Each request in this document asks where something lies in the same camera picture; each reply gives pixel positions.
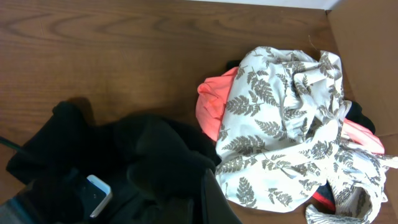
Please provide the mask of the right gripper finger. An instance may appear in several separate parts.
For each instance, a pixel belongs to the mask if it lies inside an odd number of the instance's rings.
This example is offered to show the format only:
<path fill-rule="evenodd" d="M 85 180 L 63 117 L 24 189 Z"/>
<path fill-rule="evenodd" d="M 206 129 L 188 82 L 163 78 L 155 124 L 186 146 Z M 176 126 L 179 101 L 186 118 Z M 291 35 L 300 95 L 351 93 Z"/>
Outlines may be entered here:
<path fill-rule="evenodd" d="M 201 206 L 203 224 L 242 224 L 210 169 L 205 171 L 201 179 Z"/>

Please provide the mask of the black t-shirt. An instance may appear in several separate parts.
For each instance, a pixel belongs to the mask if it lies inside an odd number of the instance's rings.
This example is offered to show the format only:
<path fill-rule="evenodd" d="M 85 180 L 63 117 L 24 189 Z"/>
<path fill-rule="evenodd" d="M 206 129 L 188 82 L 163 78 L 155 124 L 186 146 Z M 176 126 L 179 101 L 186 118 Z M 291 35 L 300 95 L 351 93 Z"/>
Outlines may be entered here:
<path fill-rule="evenodd" d="M 76 169 L 111 187 L 98 223 L 201 223 L 201 180 L 221 162 L 197 128 L 153 114 L 130 115 L 102 126 L 86 122 L 71 102 L 8 162 L 24 184 Z"/>

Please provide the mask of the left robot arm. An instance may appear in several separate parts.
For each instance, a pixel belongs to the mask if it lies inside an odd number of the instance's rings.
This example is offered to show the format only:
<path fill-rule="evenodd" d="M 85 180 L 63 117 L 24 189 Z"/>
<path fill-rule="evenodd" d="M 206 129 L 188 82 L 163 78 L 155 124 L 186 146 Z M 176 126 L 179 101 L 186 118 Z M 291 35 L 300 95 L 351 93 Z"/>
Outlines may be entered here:
<path fill-rule="evenodd" d="M 84 208 L 60 179 L 37 179 L 1 204 L 1 223 L 81 223 Z"/>

